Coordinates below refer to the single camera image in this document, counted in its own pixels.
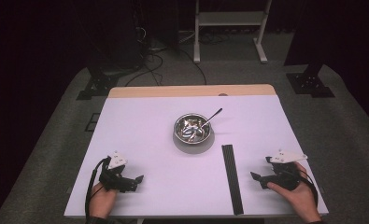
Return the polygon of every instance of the black backdrop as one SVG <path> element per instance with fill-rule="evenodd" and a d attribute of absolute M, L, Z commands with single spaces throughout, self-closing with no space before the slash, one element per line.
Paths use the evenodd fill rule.
<path fill-rule="evenodd" d="M 306 0 L 286 65 L 331 67 L 369 116 L 369 1 Z"/>
<path fill-rule="evenodd" d="M 70 1 L 0 1 L 0 206 L 85 66 L 75 21 Z"/>

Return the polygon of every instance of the white stand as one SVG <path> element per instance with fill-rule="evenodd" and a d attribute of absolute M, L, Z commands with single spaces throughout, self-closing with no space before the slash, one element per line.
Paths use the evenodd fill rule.
<path fill-rule="evenodd" d="M 268 63 L 261 41 L 268 20 L 269 9 L 272 0 L 268 0 L 264 11 L 254 12 L 199 12 L 199 0 L 196 0 L 195 9 L 195 41 L 193 44 L 193 61 L 201 62 L 199 50 L 199 27 L 200 26 L 229 26 L 229 25 L 260 25 L 260 32 L 254 38 L 254 44 L 259 54 L 261 63 Z"/>

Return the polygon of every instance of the metal bowl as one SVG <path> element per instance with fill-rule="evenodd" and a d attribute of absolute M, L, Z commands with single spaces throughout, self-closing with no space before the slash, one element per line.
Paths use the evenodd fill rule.
<path fill-rule="evenodd" d="M 175 136 L 183 143 L 196 145 L 204 142 L 210 136 L 211 124 L 206 124 L 207 118 L 199 114 L 186 114 L 176 120 Z"/>

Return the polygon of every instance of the table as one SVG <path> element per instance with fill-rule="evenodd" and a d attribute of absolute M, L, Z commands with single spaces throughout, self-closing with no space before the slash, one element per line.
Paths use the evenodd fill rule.
<path fill-rule="evenodd" d="M 211 116 L 214 140 L 202 153 L 174 141 L 173 124 L 186 113 Z M 243 215 L 231 203 L 222 145 L 233 145 Z M 276 217 L 290 205 L 261 189 L 250 172 L 272 175 L 265 156 L 302 153 L 270 85 L 127 87 L 111 90 L 78 173 L 64 215 L 84 217 L 85 194 L 97 162 L 118 150 L 128 160 L 123 176 L 144 175 L 136 192 L 120 194 L 113 217 Z M 316 180 L 307 161 L 301 164 Z M 319 196 L 319 212 L 327 207 Z"/>

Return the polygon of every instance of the hand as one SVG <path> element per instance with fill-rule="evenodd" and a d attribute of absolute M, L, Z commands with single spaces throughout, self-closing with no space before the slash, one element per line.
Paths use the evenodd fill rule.
<path fill-rule="evenodd" d="M 303 178 L 307 178 L 306 169 L 298 162 L 296 162 L 296 165 L 298 170 L 302 171 L 300 172 L 301 176 Z M 281 186 L 272 182 L 269 182 L 267 186 L 269 189 L 274 190 L 289 201 L 292 208 L 304 222 L 321 221 L 318 208 L 315 205 L 312 190 L 306 183 L 301 181 L 298 187 L 293 191 L 283 189 Z"/>
<path fill-rule="evenodd" d="M 107 191 L 102 183 L 92 188 L 91 202 L 89 204 L 89 215 L 91 217 L 107 218 L 114 206 L 118 191 L 111 189 Z"/>

